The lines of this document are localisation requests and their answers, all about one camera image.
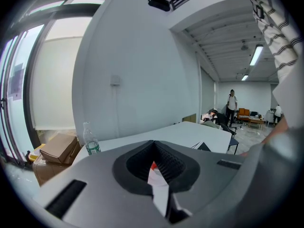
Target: man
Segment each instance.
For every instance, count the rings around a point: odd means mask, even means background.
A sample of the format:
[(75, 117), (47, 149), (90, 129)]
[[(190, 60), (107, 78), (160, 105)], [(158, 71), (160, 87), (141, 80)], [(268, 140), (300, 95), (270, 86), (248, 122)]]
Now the man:
[(230, 127), (233, 124), (234, 110), (236, 110), (238, 108), (237, 105), (238, 105), (238, 99), (234, 95), (234, 90), (232, 89), (230, 91), (230, 95), (228, 97), (227, 112), (226, 112), (226, 115), (227, 115), (227, 125), (228, 125), (229, 118), (230, 118), (230, 115), (231, 115), (231, 120), (230, 120), (230, 125), (229, 125)]
[[(298, 58), (303, 57), (303, 38), (280, 0), (250, 1), (253, 4), (253, 16), (275, 58), (275, 67), (281, 83), (297, 64)], [(268, 142), (274, 135), (287, 129), (287, 121), (283, 117), (262, 142)]]
[(282, 114), (282, 109), (280, 107), (280, 105), (278, 104), (277, 107), (275, 108), (275, 113), (274, 113), (274, 126), (276, 126), (276, 119), (277, 119), (277, 123), (280, 122), (281, 120), (281, 114)]

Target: cardboard box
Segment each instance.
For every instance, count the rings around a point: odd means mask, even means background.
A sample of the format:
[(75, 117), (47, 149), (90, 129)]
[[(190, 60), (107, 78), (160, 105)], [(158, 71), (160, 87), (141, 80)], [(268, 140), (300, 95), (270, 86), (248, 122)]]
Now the cardboard box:
[(40, 149), (40, 153), (48, 161), (64, 163), (77, 143), (76, 136), (58, 133)]
[(41, 186), (69, 166), (71, 165), (46, 161), (42, 155), (39, 155), (39, 157), (33, 163), (33, 171), (39, 185)]
[(39, 157), (33, 163), (33, 171), (39, 185), (41, 186), (49, 179), (71, 166), (80, 149), (80, 144), (77, 142), (75, 147), (70, 151), (66, 159), (63, 161), (64, 163), (47, 161), (42, 155), (39, 155)]

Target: floor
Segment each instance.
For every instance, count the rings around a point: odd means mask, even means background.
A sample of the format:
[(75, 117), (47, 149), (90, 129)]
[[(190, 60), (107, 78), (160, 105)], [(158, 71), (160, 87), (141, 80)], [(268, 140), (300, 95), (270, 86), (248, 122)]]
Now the floor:
[[(273, 130), (273, 126), (269, 127), (264, 125), (264, 129), (259, 129), (259, 126), (252, 124), (250, 128), (246, 125), (238, 125), (237, 135), (235, 139), (239, 142), (237, 153), (241, 154), (247, 152), (251, 146), (263, 141), (266, 136)], [(47, 137), (53, 135), (52, 132), (46, 134)], [(234, 154), (236, 146), (231, 146), (228, 154)], [(5, 164), (5, 171), (12, 185), (15, 187), (17, 192), (21, 192), (28, 197), (33, 197), (39, 191), (39, 185), (36, 180), (35, 174), (32, 170), (26, 168), (20, 168), (13, 164)]]

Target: striped shirt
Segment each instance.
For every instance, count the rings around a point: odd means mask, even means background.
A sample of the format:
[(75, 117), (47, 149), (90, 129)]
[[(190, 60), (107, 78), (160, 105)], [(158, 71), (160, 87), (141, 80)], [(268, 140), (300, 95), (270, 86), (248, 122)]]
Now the striped shirt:
[(302, 56), (303, 38), (280, 0), (251, 0), (253, 16), (275, 58), (281, 83)]

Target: plastic bottle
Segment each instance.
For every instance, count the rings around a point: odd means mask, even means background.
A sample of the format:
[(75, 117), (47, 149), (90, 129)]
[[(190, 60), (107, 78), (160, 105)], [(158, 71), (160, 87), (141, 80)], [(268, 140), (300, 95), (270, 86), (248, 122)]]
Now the plastic bottle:
[(98, 140), (92, 134), (90, 122), (84, 123), (84, 141), (89, 155), (100, 152)]

